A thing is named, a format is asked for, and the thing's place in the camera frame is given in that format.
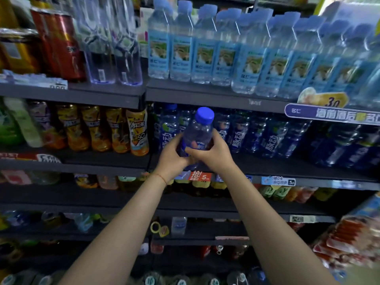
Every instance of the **purple promotional sign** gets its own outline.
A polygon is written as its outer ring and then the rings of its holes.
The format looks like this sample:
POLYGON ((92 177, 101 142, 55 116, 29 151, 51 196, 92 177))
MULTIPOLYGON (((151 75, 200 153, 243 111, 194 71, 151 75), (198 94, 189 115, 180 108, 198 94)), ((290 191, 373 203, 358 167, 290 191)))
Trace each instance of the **purple promotional sign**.
POLYGON ((285 115, 290 118, 380 126, 380 112, 372 111, 291 103, 285 106, 285 115))

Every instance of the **person's left hand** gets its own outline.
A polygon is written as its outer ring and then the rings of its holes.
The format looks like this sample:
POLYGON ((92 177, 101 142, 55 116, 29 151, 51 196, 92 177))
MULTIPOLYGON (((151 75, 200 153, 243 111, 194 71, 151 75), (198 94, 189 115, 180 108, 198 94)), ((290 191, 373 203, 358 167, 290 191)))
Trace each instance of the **person's left hand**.
POLYGON ((153 173, 159 174, 168 183, 178 176, 185 167, 194 164, 196 160, 193 157, 180 157, 176 151, 183 133, 175 136, 162 150, 159 163, 153 173))

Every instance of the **person's right arm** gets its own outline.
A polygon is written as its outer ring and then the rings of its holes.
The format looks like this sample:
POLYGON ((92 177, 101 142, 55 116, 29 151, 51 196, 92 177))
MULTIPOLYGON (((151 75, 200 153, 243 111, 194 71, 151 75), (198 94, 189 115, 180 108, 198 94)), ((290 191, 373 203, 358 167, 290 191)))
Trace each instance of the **person's right arm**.
POLYGON ((209 151, 186 148, 227 184, 249 239, 273 285, 337 284, 305 242, 269 205, 232 160, 230 150, 213 130, 209 151))

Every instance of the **person's right hand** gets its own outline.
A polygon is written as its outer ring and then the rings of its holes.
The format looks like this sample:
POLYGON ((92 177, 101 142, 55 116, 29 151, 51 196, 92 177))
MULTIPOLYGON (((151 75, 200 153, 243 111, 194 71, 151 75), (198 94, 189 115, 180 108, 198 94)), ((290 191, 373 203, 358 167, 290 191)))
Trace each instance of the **person's right hand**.
POLYGON ((235 166, 232 160, 230 149, 216 129, 212 130, 212 139, 214 145, 210 150, 197 150, 186 147, 185 152, 190 156, 201 160, 213 172, 223 174, 232 166, 235 166))

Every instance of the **orange tea bottle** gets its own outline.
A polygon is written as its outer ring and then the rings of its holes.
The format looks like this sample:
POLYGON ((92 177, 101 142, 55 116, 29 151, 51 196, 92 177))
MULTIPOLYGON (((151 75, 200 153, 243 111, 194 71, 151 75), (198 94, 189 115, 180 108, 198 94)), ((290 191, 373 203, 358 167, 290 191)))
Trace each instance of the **orange tea bottle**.
POLYGON ((147 112, 127 109, 129 134, 131 136, 131 153, 136 156, 144 156, 149 153, 147 112))
POLYGON ((131 149, 128 122, 122 108, 106 110, 107 121, 112 131, 112 148, 117 153, 126 153, 131 149))
POLYGON ((83 121, 90 130, 92 148, 98 152, 111 149, 112 143, 107 128, 100 122, 100 107, 83 106, 81 110, 83 121))
POLYGON ((86 151, 90 147, 90 138, 81 122, 77 105, 57 105, 57 113, 64 125, 70 149, 86 151))

